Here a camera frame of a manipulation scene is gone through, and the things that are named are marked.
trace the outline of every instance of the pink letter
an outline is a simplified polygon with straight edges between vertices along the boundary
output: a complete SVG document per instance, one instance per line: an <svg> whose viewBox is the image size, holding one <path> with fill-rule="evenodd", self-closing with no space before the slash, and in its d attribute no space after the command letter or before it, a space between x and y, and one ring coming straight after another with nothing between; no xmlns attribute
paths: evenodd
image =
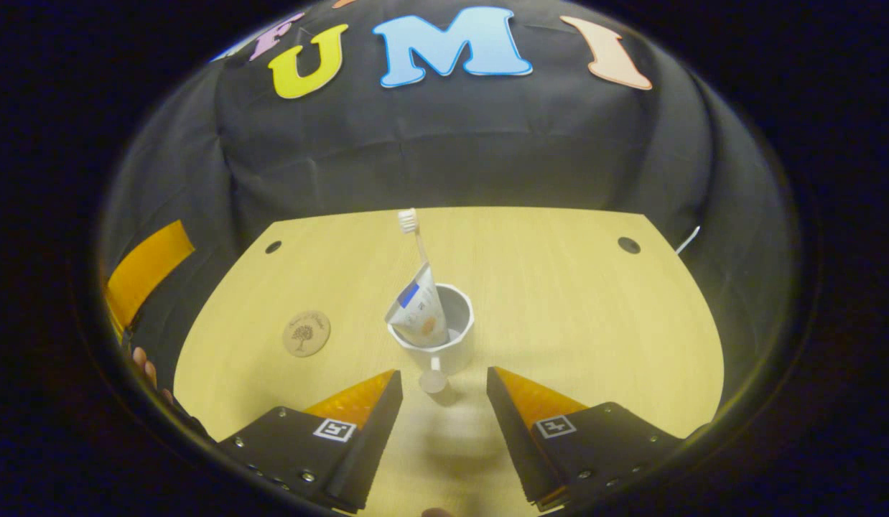
<svg viewBox="0 0 889 517"><path fill-rule="evenodd" d="M288 32L288 29L291 29L291 24L300 20L303 16L304 13L297 13L293 17L290 17L290 19L284 20L282 23L267 30L263 35L257 38L256 50L254 50L253 55L250 56L250 61L260 57L261 53L273 48L275 43L278 43L278 39L281 38L281 36L284 36L284 33Z"/></svg>
<svg viewBox="0 0 889 517"><path fill-rule="evenodd" d="M595 61L588 63L588 70L593 75L608 79L618 85L626 85L641 90L651 90L652 82L639 73L633 60L620 44L620 35L611 29L601 27L590 21L559 17L564 22L576 27L582 33L585 42L592 49Z"/></svg>

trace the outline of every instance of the toothpaste tube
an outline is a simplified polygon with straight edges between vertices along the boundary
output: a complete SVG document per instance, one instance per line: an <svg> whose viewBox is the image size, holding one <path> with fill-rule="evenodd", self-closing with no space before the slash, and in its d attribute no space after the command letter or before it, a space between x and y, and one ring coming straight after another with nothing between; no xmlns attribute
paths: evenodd
<svg viewBox="0 0 889 517"><path fill-rule="evenodd" d="M390 305L384 321L413 346L430 348L447 343L445 311L428 262Z"/></svg>

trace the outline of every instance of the cork coaster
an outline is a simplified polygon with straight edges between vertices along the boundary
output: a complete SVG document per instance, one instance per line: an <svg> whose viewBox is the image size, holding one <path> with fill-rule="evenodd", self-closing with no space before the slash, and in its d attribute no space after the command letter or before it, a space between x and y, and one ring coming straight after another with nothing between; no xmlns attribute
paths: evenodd
<svg viewBox="0 0 889 517"><path fill-rule="evenodd" d="M313 355L330 338L330 320L320 311L304 311L284 326L281 342L284 349L297 357Z"/></svg>

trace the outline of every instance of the orange panel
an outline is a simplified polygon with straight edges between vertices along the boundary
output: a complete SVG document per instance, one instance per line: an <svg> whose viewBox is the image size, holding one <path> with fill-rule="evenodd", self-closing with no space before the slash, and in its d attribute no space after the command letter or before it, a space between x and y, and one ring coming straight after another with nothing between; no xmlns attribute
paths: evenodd
<svg viewBox="0 0 889 517"><path fill-rule="evenodd" d="M496 373L508 390L511 402L524 420L524 426L530 431L531 426L537 420L548 419L551 416L568 415L588 406L568 396L551 390L549 387L534 383L517 373L495 367Z"/></svg>
<svg viewBox="0 0 889 517"><path fill-rule="evenodd" d="M176 220L143 240L122 259L104 292L117 333L131 324L148 295L193 251L181 220Z"/></svg>
<svg viewBox="0 0 889 517"><path fill-rule="evenodd" d="M387 370L379 376L357 383L348 387L329 399L323 400L304 410L304 413L322 416L324 419L337 419L343 422L352 422L359 429L365 426L372 409L378 403L381 394L394 370Z"/></svg>

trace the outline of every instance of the finger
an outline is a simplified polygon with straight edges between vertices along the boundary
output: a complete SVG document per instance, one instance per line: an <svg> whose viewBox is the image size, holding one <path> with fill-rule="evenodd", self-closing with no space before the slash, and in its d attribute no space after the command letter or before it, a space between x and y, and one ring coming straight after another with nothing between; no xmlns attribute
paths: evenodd
<svg viewBox="0 0 889 517"><path fill-rule="evenodd" d="M132 353L132 360L135 361L135 364L139 366L140 369L145 369L145 363L148 361L148 355L146 355L145 350L142 350L141 347L135 347L135 351Z"/></svg>
<svg viewBox="0 0 889 517"><path fill-rule="evenodd" d="M428 508L428 510L422 511L422 517L454 517L454 515L442 508Z"/></svg>
<svg viewBox="0 0 889 517"><path fill-rule="evenodd" d="M150 360L148 363L145 363L145 374L148 376L148 379L152 381L154 389L157 389L157 368L154 367L154 363Z"/></svg>

